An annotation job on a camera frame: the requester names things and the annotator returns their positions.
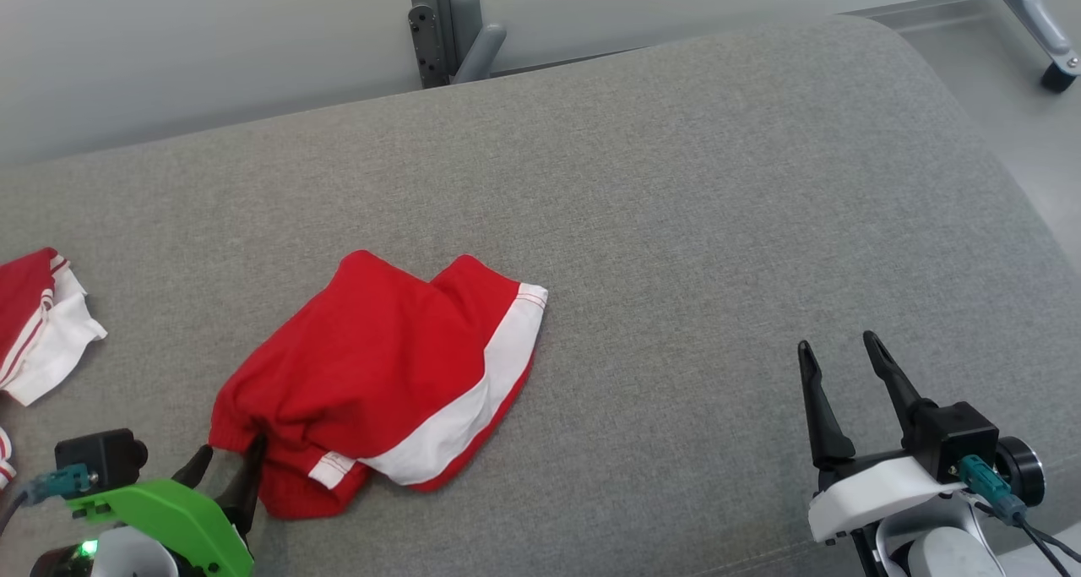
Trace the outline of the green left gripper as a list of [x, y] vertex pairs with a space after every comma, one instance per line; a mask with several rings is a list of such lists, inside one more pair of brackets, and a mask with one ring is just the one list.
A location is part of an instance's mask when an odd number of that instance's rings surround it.
[[254, 560], [246, 537], [258, 507], [267, 441], [258, 434], [248, 444], [242, 462], [216, 500], [193, 491], [212, 461], [214, 449], [201, 445], [173, 480], [155, 478], [66, 501], [91, 523], [119, 522], [143, 532], [171, 553], [185, 558], [209, 577], [250, 577]]

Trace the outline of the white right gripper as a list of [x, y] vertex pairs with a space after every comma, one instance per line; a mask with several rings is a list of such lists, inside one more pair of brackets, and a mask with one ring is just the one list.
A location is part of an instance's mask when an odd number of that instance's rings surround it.
[[[903, 449], [915, 448], [915, 416], [937, 410], [933, 400], [916, 392], [888, 347], [872, 330], [862, 332], [862, 343], [876, 376], [881, 379], [902, 427]], [[808, 443], [816, 469], [835, 470], [855, 458], [823, 391], [823, 373], [810, 343], [798, 345], [801, 389], [808, 417]], [[856, 477], [848, 477], [819, 493], [808, 505], [808, 525], [815, 542], [826, 542], [841, 532], [860, 531], [876, 523], [885, 538], [920, 535], [940, 527], [972, 532], [972, 511], [960, 496], [962, 483], [942, 484], [915, 458], [879, 462]]]

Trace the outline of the red shorts with white stripe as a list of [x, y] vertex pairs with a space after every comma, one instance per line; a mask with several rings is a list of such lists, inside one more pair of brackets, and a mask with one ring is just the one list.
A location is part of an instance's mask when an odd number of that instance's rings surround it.
[[438, 489], [513, 406], [548, 297], [468, 254], [431, 280], [348, 254], [223, 385], [209, 445], [266, 439], [258, 495], [281, 520], [339, 515], [374, 473]]

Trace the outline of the red white basketball jersey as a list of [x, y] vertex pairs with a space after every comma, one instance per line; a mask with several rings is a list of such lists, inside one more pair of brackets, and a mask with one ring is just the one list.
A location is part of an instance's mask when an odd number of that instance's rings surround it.
[[0, 394], [30, 406], [64, 383], [108, 332], [71, 263], [44, 247], [0, 265]]

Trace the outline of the grey fabric sofa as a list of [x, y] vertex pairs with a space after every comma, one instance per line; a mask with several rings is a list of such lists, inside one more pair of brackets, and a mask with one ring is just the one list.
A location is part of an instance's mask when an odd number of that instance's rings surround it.
[[0, 171], [0, 261], [51, 245], [108, 330], [30, 408], [21, 477], [128, 427], [146, 477], [368, 249], [469, 253], [548, 288], [524, 392], [448, 487], [376, 478], [343, 515], [259, 512], [273, 577], [859, 574], [816, 545], [798, 343], [862, 453], [916, 388], [1035, 446], [1043, 531], [1081, 522], [1081, 276], [933, 69], [846, 18], [695, 41]]

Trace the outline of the grey frame leg with caster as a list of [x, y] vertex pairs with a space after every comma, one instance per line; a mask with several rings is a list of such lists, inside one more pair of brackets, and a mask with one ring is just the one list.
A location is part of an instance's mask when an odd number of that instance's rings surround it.
[[1065, 30], [1051, 15], [1046, 0], [1003, 0], [1035, 41], [1050, 58], [1040, 85], [1053, 95], [1060, 95], [1081, 76], [1081, 54]]

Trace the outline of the grey partition post with bracket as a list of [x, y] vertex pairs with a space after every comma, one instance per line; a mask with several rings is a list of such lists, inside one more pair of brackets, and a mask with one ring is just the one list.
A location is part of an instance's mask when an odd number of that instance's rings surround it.
[[422, 89], [490, 78], [507, 37], [481, 0], [410, 0], [408, 23]]

